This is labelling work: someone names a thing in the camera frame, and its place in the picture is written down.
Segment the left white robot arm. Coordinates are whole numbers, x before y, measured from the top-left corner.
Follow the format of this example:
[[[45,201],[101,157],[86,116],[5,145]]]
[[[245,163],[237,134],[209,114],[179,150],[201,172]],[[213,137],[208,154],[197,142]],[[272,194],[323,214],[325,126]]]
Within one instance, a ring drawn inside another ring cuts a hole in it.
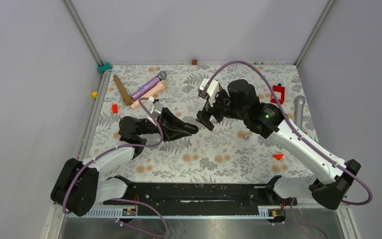
[[[64,164],[51,191],[50,199],[62,206],[66,212],[77,216],[85,215],[95,204],[116,198],[127,205],[134,200],[133,189],[119,176],[104,179],[116,166],[138,157],[148,147],[143,134],[155,134],[159,141],[174,141],[198,132],[196,125],[184,122],[162,108],[151,112],[145,119],[131,116],[119,121],[120,141],[96,157],[85,160],[71,158]]]

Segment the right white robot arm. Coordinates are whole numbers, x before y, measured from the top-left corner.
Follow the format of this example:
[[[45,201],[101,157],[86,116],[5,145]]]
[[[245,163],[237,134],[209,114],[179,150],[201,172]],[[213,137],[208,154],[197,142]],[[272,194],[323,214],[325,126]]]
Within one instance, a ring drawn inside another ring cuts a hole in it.
[[[354,181],[361,165],[356,160],[337,157],[307,137],[280,108],[262,103],[253,85],[246,80],[235,80],[223,89],[217,80],[203,79],[198,92],[206,99],[197,121],[213,130],[215,118],[242,120],[247,129],[282,147],[302,162],[314,175],[310,177],[273,177],[267,185],[268,203],[278,205],[287,198],[314,199],[323,207],[335,210]]]

